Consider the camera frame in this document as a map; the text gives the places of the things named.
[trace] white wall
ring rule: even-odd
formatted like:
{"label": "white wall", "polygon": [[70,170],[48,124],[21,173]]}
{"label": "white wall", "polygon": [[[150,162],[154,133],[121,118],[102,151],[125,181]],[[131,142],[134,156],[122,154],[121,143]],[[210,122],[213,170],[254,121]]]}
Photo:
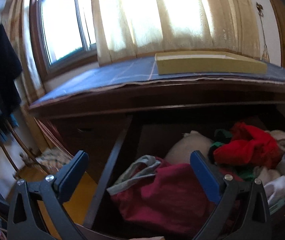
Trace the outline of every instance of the white wall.
{"label": "white wall", "polygon": [[[21,138],[21,140],[25,143],[28,148],[32,148],[34,152],[38,150],[36,143],[34,142],[31,133],[27,127],[26,122],[22,117],[22,113],[20,110],[14,112],[14,116],[17,119],[19,124],[18,128],[15,128],[16,133]],[[15,165],[20,169],[24,166],[23,161],[21,160],[19,153],[24,152],[17,141],[12,138],[11,141],[5,144],[5,147],[14,161]],[[0,148],[0,193],[6,197],[9,193],[12,185],[15,183],[15,179],[13,178],[13,174],[15,170],[11,166],[4,152]]]}
{"label": "white wall", "polygon": [[252,1],[253,9],[255,11],[257,23],[258,23],[261,55],[263,52],[264,43],[263,43],[261,22],[260,22],[260,18],[258,15],[258,10],[256,8],[256,2],[260,3],[263,6],[264,17],[262,19],[262,23],[264,26],[266,44],[268,47],[270,62],[275,65],[280,66],[281,65],[281,50],[280,50],[279,31],[278,31],[278,26],[277,26],[277,21],[276,21],[276,17],[274,14],[274,10],[272,8],[270,0],[251,0],[251,1]]}

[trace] sheer curtain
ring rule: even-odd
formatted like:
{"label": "sheer curtain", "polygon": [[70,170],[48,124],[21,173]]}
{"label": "sheer curtain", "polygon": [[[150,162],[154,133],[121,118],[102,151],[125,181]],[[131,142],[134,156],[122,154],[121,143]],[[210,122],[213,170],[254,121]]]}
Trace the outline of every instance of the sheer curtain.
{"label": "sheer curtain", "polygon": [[12,1],[5,29],[23,69],[21,76],[16,80],[16,87],[22,100],[20,109],[37,146],[43,152],[48,147],[52,148],[53,144],[44,136],[34,117],[28,113],[29,104],[45,94],[31,48],[29,3],[30,0]]}
{"label": "sheer curtain", "polygon": [[92,0],[92,12],[100,65],[177,50],[260,57],[250,0]]}

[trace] blue cutting mat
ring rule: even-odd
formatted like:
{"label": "blue cutting mat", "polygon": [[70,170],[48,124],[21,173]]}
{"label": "blue cutting mat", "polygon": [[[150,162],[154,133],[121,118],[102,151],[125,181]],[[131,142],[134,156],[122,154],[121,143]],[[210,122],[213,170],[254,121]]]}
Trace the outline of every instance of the blue cutting mat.
{"label": "blue cutting mat", "polygon": [[44,102],[50,99],[56,99],[66,95],[72,95],[89,90],[120,85],[133,82],[148,82],[172,80],[179,78],[201,78],[201,77],[224,77],[224,78],[245,78],[258,80],[272,80],[285,82],[285,69],[268,64],[266,74],[246,74],[246,73],[185,73],[172,75],[159,75],[154,57],[144,57],[128,60],[120,63],[114,63],[101,68],[88,70],[79,76],[69,80],[60,87],[49,92],[35,103]]}

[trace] drawer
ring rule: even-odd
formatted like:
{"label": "drawer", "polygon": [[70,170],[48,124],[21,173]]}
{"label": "drawer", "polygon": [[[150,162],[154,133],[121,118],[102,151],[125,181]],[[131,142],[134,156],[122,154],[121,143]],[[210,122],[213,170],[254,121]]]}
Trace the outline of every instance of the drawer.
{"label": "drawer", "polygon": [[[128,117],[106,162],[84,227],[127,239],[163,235],[124,221],[106,188],[112,186],[138,157],[148,154],[164,158],[169,149],[182,138],[182,133],[197,130],[210,138],[215,129],[228,130],[237,121],[245,121],[264,130],[285,131],[285,118],[273,105],[161,110],[135,113]],[[284,215],[285,206],[272,215],[275,228]],[[177,236],[165,235],[165,239],[177,239]]]}
{"label": "drawer", "polygon": [[53,120],[62,143],[71,154],[89,154],[87,173],[98,183],[115,141],[124,127],[124,115]]}

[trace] screw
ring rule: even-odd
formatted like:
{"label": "screw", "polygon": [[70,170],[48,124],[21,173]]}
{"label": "screw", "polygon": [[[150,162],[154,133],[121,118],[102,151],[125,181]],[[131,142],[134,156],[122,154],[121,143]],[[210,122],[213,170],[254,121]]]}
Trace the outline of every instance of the screw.
{"label": "screw", "polygon": [[19,179],[18,181],[17,181],[17,184],[20,186],[20,185],[22,185],[22,184],[24,184],[25,183],[25,180],[24,179]]}
{"label": "screw", "polygon": [[260,185],[260,184],[261,184],[261,180],[260,180],[260,179],[255,179],[255,183],[256,183],[257,185]]}
{"label": "screw", "polygon": [[232,181],[233,179],[234,179],[234,177],[232,175],[230,175],[230,174],[225,175],[225,180]]}
{"label": "screw", "polygon": [[48,182],[51,182],[51,181],[53,181],[53,179],[55,178],[55,176],[53,176],[53,175],[48,175],[48,176],[46,176],[46,181],[48,181]]}

